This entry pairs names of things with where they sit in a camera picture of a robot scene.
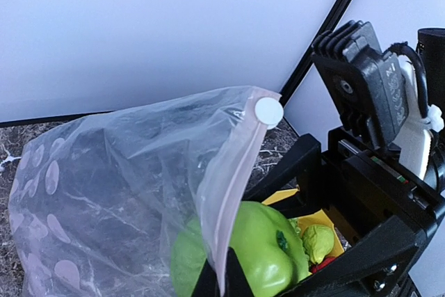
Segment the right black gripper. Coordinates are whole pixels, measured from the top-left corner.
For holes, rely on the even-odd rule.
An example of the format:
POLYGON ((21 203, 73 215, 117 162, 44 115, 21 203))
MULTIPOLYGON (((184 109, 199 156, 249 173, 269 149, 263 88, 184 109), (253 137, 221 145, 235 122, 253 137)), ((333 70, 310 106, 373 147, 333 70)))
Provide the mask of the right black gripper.
POLYGON ((444 219, 444 198, 408 169, 342 128, 328 149, 305 134, 243 199, 261 202, 292 179, 304 207, 321 206, 351 249, 283 296, 418 296, 407 272, 444 219))

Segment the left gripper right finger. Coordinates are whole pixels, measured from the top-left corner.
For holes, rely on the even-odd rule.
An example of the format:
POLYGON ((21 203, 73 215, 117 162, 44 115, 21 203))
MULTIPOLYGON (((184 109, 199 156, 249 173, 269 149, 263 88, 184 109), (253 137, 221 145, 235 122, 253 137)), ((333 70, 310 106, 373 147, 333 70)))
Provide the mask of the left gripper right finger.
POLYGON ((233 248, 228 248, 224 297, 253 297, 252 290, 233 248))

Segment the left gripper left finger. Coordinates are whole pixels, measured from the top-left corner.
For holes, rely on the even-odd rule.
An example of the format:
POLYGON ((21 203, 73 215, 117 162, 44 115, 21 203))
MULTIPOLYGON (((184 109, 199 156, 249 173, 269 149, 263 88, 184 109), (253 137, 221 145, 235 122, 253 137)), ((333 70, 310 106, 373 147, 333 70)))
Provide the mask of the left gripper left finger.
POLYGON ((195 284, 192 297, 220 297, 216 273, 206 260, 195 284))

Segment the yellow plastic basket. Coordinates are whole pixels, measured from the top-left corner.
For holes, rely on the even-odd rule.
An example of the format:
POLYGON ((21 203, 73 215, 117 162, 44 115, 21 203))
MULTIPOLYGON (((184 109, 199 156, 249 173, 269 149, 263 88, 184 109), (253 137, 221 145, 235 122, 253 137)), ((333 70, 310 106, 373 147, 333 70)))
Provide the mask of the yellow plastic basket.
MULTIPOLYGON (((276 191, 274 194, 266 198, 262 203, 268 206, 272 206, 273 204, 290 198, 295 195, 299 190, 296 188, 293 189, 285 189, 276 191)), ((341 241, 337 235, 337 232, 334 228, 334 223, 328 218, 323 210, 319 210, 313 214, 300 216, 296 219, 296 224, 300 228, 300 234, 303 234, 304 231, 313 224, 321 224, 328 226, 334 232, 334 246, 332 251, 329 253, 328 257, 339 257, 344 253, 343 246, 341 245, 341 241)))

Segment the green toy cabbage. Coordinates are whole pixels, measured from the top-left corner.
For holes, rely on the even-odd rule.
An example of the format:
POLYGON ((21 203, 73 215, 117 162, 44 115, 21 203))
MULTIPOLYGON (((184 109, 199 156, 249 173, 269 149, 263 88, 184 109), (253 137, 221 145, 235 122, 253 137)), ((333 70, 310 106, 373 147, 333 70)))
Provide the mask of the green toy cabbage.
POLYGON ((302 235, 302 242, 312 264, 321 264, 334 248, 334 232, 326 225, 310 225, 302 235))

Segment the clear zip top bag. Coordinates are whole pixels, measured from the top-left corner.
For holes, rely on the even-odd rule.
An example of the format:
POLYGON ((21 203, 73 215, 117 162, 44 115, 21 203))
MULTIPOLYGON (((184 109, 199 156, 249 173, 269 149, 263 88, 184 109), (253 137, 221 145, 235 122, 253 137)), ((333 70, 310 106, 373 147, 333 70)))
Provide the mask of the clear zip top bag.
POLYGON ((24 296, 171 296, 171 250, 196 218, 225 285, 229 237, 280 96, 220 88, 89 115, 28 142, 8 213, 24 296))

